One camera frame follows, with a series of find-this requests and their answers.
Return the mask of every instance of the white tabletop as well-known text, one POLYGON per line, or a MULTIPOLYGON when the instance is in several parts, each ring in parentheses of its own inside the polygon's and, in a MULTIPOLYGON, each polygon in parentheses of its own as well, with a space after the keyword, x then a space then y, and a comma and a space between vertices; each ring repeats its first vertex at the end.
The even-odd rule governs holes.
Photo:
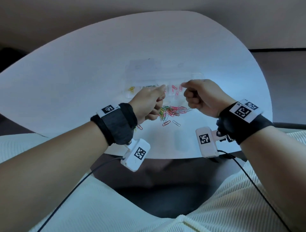
MULTIPOLYGON (((89 121, 97 109, 128 102, 122 93, 132 60, 158 61, 164 68, 188 67, 212 79, 237 100, 246 98, 272 120, 265 78, 248 49, 227 29, 199 13, 161 11, 122 16, 62 36, 30 53, 0 74, 0 112, 45 136, 64 133, 89 121)), ((201 157, 195 130, 216 119, 192 110, 171 123, 146 121, 134 138, 151 145, 147 158, 201 157)), ((227 152, 235 143, 218 142, 227 152)), ((123 155, 113 145, 107 153, 123 155)))

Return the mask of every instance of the hand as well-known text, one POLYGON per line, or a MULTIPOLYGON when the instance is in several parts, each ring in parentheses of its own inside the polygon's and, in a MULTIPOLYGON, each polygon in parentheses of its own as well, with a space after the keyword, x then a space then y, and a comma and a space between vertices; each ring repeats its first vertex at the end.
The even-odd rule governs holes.
POLYGON ((188 106, 214 118, 236 100, 228 96, 215 82, 209 79, 190 80, 182 83, 188 106))
POLYGON ((146 119, 157 119, 163 99, 165 98, 165 90, 165 85, 143 88, 129 102, 136 115, 138 125, 143 123, 146 119))

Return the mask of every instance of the black velcro strap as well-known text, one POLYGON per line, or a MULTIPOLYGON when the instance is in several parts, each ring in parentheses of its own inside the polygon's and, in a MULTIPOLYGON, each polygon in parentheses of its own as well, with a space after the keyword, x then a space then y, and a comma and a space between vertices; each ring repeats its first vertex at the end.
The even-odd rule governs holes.
POLYGON ((244 121, 240 117, 230 112, 230 109, 235 104, 236 103, 230 105, 220 113, 217 126, 218 131, 220 131, 221 134, 229 135, 237 142, 238 145, 257 131, 267 126, 273 126, 273 123, 261 114, 250 123, 244 121))
POLYGON ((119 106, 121 112, 128 121, 130 128, 135 129, 135 127, 137 126, 137 118, 136 115, 134 114, 132 106, 128 103, 120 103, 119 106))
POLYGON ((109 146, 115 143, 111 132, 109 131, 103 120, 99 117, 99 115, 96 114, 92 116, 90 118, 90 121, 93 121, 100 128, 109 146))

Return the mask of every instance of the white knit fabric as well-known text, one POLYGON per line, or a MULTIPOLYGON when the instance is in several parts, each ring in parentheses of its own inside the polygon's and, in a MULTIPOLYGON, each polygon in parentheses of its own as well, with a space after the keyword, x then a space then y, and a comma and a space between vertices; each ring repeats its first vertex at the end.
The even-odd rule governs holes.
MULTIPOLYGON (((289 134, 306 144, 306 132, 289 134)), ((47 141, 37 134, 0 137, 0 162, 47 141)), ((265 196, 265 190, 247 162, 244 166, 265 196)), ((277 210, 287 225, 297 231, 277 210)), ((37 231, 42 220, 30 232, 37 231)), ((152 216, 113 189, 90 176, 68 198, 43 232, 285 232, 277 216, 242 171, 228 177, 197 210, 176 219, 152 216)))

